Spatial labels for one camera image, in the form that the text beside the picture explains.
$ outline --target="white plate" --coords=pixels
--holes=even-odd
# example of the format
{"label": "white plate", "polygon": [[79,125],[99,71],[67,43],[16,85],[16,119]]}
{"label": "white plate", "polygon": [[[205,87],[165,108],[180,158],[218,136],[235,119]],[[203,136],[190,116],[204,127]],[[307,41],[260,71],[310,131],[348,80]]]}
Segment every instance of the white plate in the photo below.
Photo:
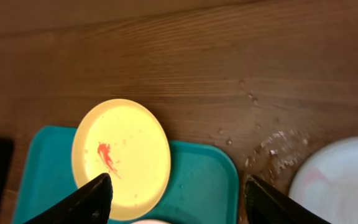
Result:
{"label": "white plate", "polygon": [[311,156],[296,174],[290,198],[330,223],[358,223],[358,137]]}
{"label": "white plate", "polygon": [[141,221],[134,222],[132,224],[169,224],[169,223],[159,220],[141,220]]}

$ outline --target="wood grain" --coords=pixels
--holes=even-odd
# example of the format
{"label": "wood grain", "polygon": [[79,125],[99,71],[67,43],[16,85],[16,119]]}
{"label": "wood grain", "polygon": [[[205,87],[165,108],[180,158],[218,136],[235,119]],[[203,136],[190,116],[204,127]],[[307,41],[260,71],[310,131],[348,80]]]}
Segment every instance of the wood grain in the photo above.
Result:
{"label": "wood grain", "polygon": [[[77,126],[111,98],[146,106],[170,139],[217,145],[239,170],[279,130],[308,133],[314,150],[358,135],[358,1],[265,1],[0,39],[0,135],[16,142],[7,190],[18,191],[38,129]],[[0,223],[15,198],[4,197]]]}
{"label": "wood grain", "polygon": [[258,0],[0,0],[0,35],[252,1]]}

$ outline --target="teal tray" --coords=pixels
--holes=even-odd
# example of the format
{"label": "teal tray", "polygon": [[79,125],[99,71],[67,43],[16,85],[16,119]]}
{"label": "teal tray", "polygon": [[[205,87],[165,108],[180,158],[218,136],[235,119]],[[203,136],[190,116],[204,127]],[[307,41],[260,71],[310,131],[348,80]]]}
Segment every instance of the teal tray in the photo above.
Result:
{"label": "teal tray", "polygon": [[[13,223],[24,223],[77,189],[71,171],[75,132],[75,128],[47,126],[35,135]],[[230,158],[213,146],[181,141],[169,144],[172,169],[168,187],[161,201],[138,220],[153,218],[174,224],[237,223],[239,178]],[[133,221],[109,220],[108,223]]]}

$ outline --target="red stain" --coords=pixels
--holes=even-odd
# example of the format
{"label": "red stain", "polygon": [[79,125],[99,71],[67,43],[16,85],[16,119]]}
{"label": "red stain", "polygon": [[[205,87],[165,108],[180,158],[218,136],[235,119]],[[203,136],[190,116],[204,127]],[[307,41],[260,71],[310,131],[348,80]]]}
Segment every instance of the red stain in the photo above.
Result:
{"label": "red stain", "polygon": [[105,144],[105,143],[99,142],[98,154],[100,155],[100,158],[102,158],[104,163],[118,177],[118,179],[121,179],[121,177],[118,175],[118,170],[112,166],[113,162],[109,156],[109,153],[110,153],[110,144]]}
{"label": "red stain", "polygon": [[[313,182],[318,181],[324,182],[332,187],[331,182],[318,168],[314,168],[309,172],[308,176],[306,176],[306,179],[303,181],[303,185],[306,187]],[[302,202],[303,199],[303,194],[301,194],[301,191],[299,191],[299,201]]]}

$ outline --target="yellow plate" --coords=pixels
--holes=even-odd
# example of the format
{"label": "yellow plate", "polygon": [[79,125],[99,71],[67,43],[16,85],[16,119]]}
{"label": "yellow plate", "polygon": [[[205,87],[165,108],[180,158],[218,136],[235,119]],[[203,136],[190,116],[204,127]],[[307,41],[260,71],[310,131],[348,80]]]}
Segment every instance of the yellow plate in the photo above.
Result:
{"label": "yellow plate", "polygon": [[75,134],[71,155],[80,188],[103,172],[112,180],[110,218],[131,220],[161,199],[171,168],[167,137],[157,119],[130,100],[94,107]]}

